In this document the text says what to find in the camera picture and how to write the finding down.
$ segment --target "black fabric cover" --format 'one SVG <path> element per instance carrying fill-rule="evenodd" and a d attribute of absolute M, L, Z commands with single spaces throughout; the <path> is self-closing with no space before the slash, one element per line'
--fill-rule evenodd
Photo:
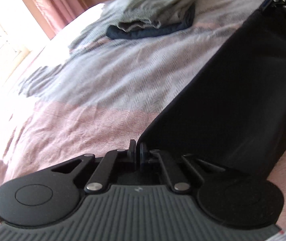
<path fill-rule="evenodd" d="M 286 8 L 254 11 L 140 142 L 267 177 L 286 150 Z"/>
<path fill-rule="evenodd" d="M 181 31 L 184 29 L 187 29 L 192 26 L 195 16 L 195 3 L 193 3 L 190 8 L 187 10 L 184 21 L 177 24 L 171 24 L 159 29 L 156 28 L 146 28 L 141 29 L 138 31 L 131 31 L 131 32 L 125 32 L 121 29 L 119 29 L 115 25 L 111 25 L 107 28 L 106 36 L 112 40 L 114 39 L 127 39 L 127 40 L 133 40 L 133 39 L 141 39 L 141 38 L 147 38 L 147 37 L 158 37 L 162 35 L 171 34 L 177 31 Z"/>

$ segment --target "curtain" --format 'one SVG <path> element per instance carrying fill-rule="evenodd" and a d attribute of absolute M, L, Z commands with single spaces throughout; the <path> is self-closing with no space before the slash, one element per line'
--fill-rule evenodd
<path fill-rule="evenodd" d="M 79 0 L 33 1 L 55 34 L 85 11 Z"/>

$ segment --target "bed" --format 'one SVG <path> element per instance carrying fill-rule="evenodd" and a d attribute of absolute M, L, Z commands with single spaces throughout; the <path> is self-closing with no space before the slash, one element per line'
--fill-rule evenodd
<path fill-rule="evenodd" d="M 191 28 L 142 40 L 105 36 L 128 0 L 84 12 L 0 91 L 0 185 L 127 148 L 262 1 L 197 0 Z M 286 152 L 269 180 L 285 196 L 278 225 L 286 229 Z"/>

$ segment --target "grey ribbed rubber pad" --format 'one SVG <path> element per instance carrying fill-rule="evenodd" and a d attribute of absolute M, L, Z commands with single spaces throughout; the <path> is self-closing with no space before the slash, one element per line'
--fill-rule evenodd
<path fill-rule="evenodd" d="M 279 232 L 271 225 L 235 230 L 205 216 L 188 195 L 166 186 L 112 185 L 87 196 L 66 220 L 41 229 L 0 226 L 0 241 L 263 241 Z"/>

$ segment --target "folded navy fabric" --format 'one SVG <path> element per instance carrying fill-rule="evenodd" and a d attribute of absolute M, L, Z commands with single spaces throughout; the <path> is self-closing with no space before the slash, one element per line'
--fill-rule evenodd
<path fill-rule="evenodd" d="M 132 0 L 117 27 L 130 32 L 180 23 L 193 3 L 195 0 Z"/>
<path fill-rule="evenodd" d="M 141 39 L 147 37 L 158 37 L 162 35 L 168 35 L 180 30 L 187 29 L 193 25 L 195 16 L 195 3 L 193 3 L 189 9 L 186 11 L 184 19 L 181 23 L 171 24 L 159 29 L 156 28 L 146 28 L 137 31 L 125 32 L 119 29 L 115 25 L 108 27 L 106 36 L 112 40 L 114 39 Z"/>

